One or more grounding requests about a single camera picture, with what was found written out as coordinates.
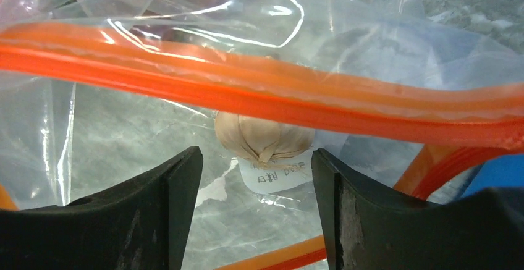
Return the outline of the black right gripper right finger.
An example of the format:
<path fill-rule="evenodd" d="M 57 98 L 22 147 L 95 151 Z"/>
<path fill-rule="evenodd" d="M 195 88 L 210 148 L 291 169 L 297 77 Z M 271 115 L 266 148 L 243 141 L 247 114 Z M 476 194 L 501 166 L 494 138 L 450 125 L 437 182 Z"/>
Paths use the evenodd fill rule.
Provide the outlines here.
<path fill-rule="evenodd" d="M 523 189 L 445 205 L 393 190 L 324 149 L 311 169 L 330 269 L 522 269 Z"/>

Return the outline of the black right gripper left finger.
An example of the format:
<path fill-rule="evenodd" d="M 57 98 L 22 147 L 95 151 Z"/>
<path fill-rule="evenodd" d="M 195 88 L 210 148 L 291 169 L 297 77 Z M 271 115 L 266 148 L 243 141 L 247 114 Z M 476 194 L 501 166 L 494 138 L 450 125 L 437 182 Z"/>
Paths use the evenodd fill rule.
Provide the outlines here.
<path fill-rule="evenodd" d="M 180 269 L 203 155 L 161 165 L 67 206 L 1 211 L 2 269 Z"/>

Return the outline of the clear zip bag red seal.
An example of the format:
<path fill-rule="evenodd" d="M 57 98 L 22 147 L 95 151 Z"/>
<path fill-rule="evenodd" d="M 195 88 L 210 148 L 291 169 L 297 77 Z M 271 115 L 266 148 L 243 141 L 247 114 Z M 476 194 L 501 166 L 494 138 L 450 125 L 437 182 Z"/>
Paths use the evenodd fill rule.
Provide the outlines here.
<path fill-rule="evenodd" d="M 221 145 L 219 111 L 316 133 L 257 168 Z M 523 152 L 523 55 L 360 0 L 1 0 L 2 210 L 67 206 L 191 146 L 180 269 L 328 269 L 313 152 L 448 204 L 435 191 Z"/>

